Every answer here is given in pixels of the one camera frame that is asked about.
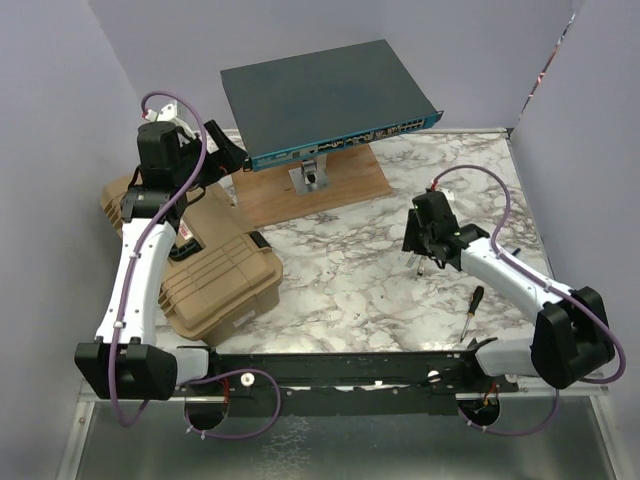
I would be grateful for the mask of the dark grey network switch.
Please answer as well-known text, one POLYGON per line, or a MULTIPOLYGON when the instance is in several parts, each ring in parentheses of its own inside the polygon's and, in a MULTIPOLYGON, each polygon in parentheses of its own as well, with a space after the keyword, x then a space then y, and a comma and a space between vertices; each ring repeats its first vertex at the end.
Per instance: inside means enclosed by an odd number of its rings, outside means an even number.
POLYGON ((248 171, 429 129, 443 115, 385 40, 220 75, 248 171))

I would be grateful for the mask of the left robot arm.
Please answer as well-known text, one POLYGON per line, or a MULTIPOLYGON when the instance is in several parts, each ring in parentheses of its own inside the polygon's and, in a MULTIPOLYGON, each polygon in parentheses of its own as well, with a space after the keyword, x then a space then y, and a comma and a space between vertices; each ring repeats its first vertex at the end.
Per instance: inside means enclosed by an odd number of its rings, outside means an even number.
POLYGON ((185 383, 210 394, 221 371, 209 351, 158 348, 156 309, 189 189, 238 171, 247 154, 213 120, 197 138, 170 121, 145 123, 137 146, 139 165, 119 204, 122 250, 111 298, 94 340, 77 345, 74 362, 101 399, 167 400, 185 383))

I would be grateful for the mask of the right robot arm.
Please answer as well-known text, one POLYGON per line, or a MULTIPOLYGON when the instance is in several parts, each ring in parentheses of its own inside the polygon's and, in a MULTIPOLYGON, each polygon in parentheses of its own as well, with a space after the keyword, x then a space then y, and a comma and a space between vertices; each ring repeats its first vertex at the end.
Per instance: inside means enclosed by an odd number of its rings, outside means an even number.
POLYGON ((556 389, 583 381, 615 357, 601 295, 573 289, 529 267, 474 224, 460 226, 440 191, 413 198, 403 250, 473 276, 503 295, 534 327, 529 339, 492 340, 459 367, 461 383, 481 391, 495 377, 538 377, 556 389))

